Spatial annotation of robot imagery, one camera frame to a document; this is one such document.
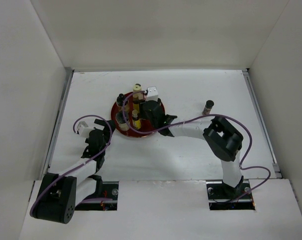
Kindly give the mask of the yellow label bottle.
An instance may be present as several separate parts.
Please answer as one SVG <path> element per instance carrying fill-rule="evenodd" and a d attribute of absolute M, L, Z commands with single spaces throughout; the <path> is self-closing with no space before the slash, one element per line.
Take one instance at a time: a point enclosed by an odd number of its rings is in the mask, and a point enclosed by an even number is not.
<path fill-rule="evenodd" d="M 136 110 L 138 113 L 140 112 L 140 102 L 143 98 L 143 96 L 141 95 L 141 93 L 136 93 L 133 96 L 133 108 L 134 110 Z"/>
<path fill-rule="evenodd" d="M 132 111 L 132 124 L 136 130 L 141 129 L 141 121 L 140 121 L 139 112 L 135 109 Z"/>

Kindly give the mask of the black knob glass jar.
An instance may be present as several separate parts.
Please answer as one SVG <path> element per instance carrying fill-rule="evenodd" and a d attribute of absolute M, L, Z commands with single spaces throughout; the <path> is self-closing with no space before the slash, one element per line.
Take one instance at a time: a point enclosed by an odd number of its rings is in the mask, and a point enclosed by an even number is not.
<path fill-rule="evenodd" d="M 125 112 L 129 112 L 128 101 L 124 102 L 125 98 L 126 96 L 120 93 L 116 99 L 116 105 L 119 111 L 122 111 L 124 109 Z"/>

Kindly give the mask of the yellow cap spice jar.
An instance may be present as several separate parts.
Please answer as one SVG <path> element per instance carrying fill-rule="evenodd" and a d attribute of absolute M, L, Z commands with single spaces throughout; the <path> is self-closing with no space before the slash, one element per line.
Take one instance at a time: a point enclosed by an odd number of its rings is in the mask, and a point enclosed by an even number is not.
<path fill-rule="evenodd" d="M 142 87 L 141 87 L 141 84 L 139 83 L 136 83 L 134 86 L 133 86 L 133 99 L 134 100 L 137 100 L 137 101 L 141 101 L 143 100 L 143 92 L 142 92 Z"/>

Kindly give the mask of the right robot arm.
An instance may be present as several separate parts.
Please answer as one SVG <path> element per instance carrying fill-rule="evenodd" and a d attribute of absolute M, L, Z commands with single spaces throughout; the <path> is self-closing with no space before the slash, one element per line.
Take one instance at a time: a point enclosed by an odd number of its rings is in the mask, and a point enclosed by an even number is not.
<path fill-rule="evenodd" d="M 190 137 L 206 141 L 213 154 L 221 161 L 225 196 L 234 198 L 241 191 L 243 176 L 240 170 L 240 150 L 243 135 L 224 117 L 216 116 L 208 121 L 180 122 L 175 115 L 165 114 L 154 100 L 146 101 L 141 107 L 142 115 L 151 122 L 159 133 L 168 137 Z"/>

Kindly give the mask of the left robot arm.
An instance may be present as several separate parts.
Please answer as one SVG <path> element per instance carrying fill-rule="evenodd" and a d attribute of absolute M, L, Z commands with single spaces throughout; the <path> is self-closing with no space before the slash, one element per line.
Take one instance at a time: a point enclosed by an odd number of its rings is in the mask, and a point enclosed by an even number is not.
<path fill-rule="evenodd" d="M 46 173 L 29 215 L 32 218 L 67 224 L 75 211 L 117 209 L 118 184 L 103 182 L 97 172 L 105 161 L 115 122 L 94 121 L 102 129 L 80 122 L 76 133 L 85 138 L 80 161 L 61 173 Z"/>

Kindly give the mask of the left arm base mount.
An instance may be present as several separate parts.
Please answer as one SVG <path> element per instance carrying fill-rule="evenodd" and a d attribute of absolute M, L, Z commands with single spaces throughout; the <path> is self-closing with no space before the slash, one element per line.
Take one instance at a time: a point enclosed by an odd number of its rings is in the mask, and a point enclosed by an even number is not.
<path fill-rule="evenodd" d="M 106 181 L 100 184 L 99 189 L 86 197 L 76 211 L 116 211 L 118 207 L 119 182 Z"/>

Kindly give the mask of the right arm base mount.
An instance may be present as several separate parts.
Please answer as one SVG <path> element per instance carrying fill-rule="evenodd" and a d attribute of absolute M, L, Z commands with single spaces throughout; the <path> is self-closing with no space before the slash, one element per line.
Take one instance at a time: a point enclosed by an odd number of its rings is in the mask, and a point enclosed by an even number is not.
<path fill-rule="evenodd" d="M 248 180 L 236 188 L 222 181 L 206 182 L 209 209 L 212 211 L 255 210 L 255 203 Z"/>

